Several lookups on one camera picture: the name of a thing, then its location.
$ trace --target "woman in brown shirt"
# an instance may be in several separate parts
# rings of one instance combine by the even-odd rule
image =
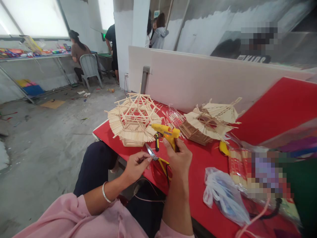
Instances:
[[[79,36],[79,34],[77,32],[75,32],[73,30],[69,31],[69,37],[73,43],[71,56],[73,57],[73,61],[76,63],[78,62],[80,65],[80,61],[79,61],[80,57],[82,55],[85,55],[85,54],[91,54],[91,51],[87,45],[80,42],[78,36]],[[82,75],[84,75],[82,68],[76,67],[76,68],[74,68],[74,71],[77,74],[79,82],[82,82],[83,81]]]

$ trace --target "green cloth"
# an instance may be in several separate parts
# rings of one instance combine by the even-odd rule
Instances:
[[[317,159],[312,158],[287,163],[283,168],[287,182],[291,184],[294,201],[303,224],[304,237],[317,234]]]

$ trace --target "gray floor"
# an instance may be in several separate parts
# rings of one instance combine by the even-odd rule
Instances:
[[[0,105],[2,114],[18,112],[7,122],[10,135],[4,139],[10,166],[0,171],[2,238],[12,237],[36,221],[56,198],[74,190],[85,150],[95,141],[92,131],[107,119],[104,110],[111,110],[115,101],[125,98],[114,79],[104,81],[101,90],[96,90],[100,88],[97,83],[92,84],[94,90],[86,102],[77,93],[88,92],[83,86],[48,95],[38,102],[66,101],[57,109],[23,101]],[[116,176],[109,174],[109,180]]]

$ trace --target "white plastic bag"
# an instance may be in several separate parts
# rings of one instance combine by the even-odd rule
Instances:
[[[212,207],[213,199],[221,213],[239,226],[250,224],[249,213],[246,210],[240,192],[230,175],[214,167],[206,168],[203,200]]]

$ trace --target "pink shirt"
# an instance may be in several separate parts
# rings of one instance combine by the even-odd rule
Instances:
[[[73,193],[60,196],[44,214],[18,234],[19,237],[148,237],[142,227],[119,200],[113,202],[99,216],[92,216],[86,206],[83,195],[76,197]],[[156,238],[179,237],[182,235],[161,221]]]

